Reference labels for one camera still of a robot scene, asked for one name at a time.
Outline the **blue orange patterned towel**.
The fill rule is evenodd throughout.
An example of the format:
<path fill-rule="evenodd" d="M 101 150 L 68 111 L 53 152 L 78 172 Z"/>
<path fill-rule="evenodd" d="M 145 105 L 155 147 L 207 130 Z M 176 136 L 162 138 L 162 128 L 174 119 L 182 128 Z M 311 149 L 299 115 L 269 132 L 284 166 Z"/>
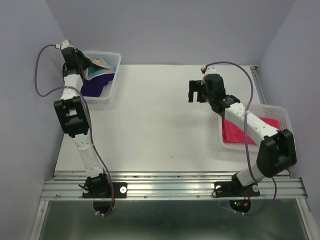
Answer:
<path fill-rule="evenodd" d="M 87 58 L 91 60 L 91 64 L 84 71 L 84 78 L 88 81 L 95 77 L 111 75 L 116 72 L 116 63 L 114 61 L 109 62 L 106 56 L 88 55 Z"/>

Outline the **pink towel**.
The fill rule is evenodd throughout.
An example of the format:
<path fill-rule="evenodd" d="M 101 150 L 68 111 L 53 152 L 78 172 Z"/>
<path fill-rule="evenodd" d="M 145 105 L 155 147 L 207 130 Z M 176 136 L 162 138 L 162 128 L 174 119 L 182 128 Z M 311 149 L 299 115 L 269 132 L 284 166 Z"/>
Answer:
<path fill-rule="evenodd" d="M 280 129 L 279 121 L 273 118 L 260 117 L 262 121 Z M 244 131 L 238 128 L 232 122 L 222 119 L 222 142 L 227 144 L 244 144 L 245 143 L 245 134 Z"/>

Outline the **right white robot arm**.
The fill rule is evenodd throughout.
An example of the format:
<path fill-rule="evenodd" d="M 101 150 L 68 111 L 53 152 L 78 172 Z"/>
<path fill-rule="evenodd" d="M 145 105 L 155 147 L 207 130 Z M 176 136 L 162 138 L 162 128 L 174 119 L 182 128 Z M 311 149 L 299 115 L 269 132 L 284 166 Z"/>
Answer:
<path fill-rule="evenodd" d="M 226 94 L 223 78 L 206 74 L 201 80 L 188 84 L 188 101 L 208 103 L 216 114 L 241 129 L 245 138 L 251 138 L 259 147 L 256 163 L 249 164 L 231 177 L 218 182 L 216 197 L 236 197 L 246 192 L 250 185 L 264 178 L 271 178 L 297 163 L 293 133 L 288 129 L 273 127 L 246 109 L 241 101 Z"/>

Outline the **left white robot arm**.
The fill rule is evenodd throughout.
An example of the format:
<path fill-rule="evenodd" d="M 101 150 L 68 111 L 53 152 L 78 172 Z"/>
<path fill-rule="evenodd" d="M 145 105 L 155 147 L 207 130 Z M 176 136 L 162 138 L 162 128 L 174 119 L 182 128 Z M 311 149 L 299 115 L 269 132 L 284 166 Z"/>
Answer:
<path fill-rule="evenodd" d="M 91 61 L 72 46 L 62 47 L 61 53 L 65 60 L 62 70 L 64 90 L 53 106 L 62 131 L 74 142 L 85 168 L 86 180 L 79 186 L 82 197 L 108 198 L 112 194 L 111 184 L 94 148 L 90 113 L 77 89 Z"/>

